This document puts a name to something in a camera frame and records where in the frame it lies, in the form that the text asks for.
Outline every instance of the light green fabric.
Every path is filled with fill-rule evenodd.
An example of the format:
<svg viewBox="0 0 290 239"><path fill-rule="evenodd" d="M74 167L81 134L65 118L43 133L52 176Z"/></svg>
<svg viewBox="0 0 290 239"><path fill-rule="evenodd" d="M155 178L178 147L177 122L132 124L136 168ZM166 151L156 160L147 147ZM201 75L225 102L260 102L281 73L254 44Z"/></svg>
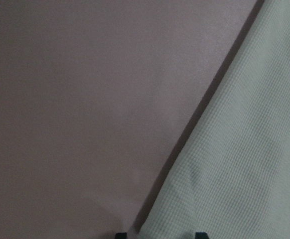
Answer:
<svg viewBox="0 0 290 239"><path fill-rule="evenodd" d="M290 0L265 1L139 239L290 239Z"/></svg>

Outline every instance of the black object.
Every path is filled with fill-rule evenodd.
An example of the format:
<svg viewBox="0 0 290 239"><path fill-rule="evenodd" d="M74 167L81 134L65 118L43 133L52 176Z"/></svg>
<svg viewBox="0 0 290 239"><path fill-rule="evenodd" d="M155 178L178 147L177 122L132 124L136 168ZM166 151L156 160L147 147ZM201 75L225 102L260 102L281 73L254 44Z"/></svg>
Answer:
<svg viewBox="0 0 290 239"><path fill-rule="evenodd" d="M127 233L116 233L115 239L128 239ZM209 239L207 233L196 233L195 239Z"/></svg>
<svg viewBox="0 0 290 239"><path fill-rule="evenodd" d="M209 239L207 233L196 233L195 239Z"/></svg>
<svg viewBox="0 0 290 239"><path fill-rule="evenodd" d="M115 239L127 239L127 233L116 233Z"/></svg>

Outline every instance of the textured fabric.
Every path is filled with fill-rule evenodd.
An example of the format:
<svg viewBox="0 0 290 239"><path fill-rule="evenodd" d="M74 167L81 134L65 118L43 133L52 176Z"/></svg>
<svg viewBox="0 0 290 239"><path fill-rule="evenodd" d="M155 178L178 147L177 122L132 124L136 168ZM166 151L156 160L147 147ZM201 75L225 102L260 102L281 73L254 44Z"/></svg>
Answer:
<svg viewBox="0 0 290 239"><path fill-rule="evenodd" d="M290 0L266 1L139 239L290 239Z"/></svg>

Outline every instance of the wall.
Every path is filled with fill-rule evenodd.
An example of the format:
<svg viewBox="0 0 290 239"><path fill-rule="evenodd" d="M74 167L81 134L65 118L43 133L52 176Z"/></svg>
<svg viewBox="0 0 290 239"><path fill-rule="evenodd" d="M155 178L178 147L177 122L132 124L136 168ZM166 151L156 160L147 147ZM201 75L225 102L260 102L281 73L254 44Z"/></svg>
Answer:
<svg viewBox="0 0 290 239"><path fill-rule="evenodd" d="M137 231L254 4L0 1L0 239Z"/></svg>

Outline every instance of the fabric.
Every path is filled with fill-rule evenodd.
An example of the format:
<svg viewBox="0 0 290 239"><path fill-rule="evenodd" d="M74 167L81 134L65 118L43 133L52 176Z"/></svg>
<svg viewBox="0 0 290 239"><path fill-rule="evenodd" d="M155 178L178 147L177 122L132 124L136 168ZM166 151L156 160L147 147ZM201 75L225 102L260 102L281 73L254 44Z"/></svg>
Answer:
<svg viewBox="0 0 290 239"><path fill-rule="evenodd" d="M265 1L139 239L290 239L290 0Z"/></svg>

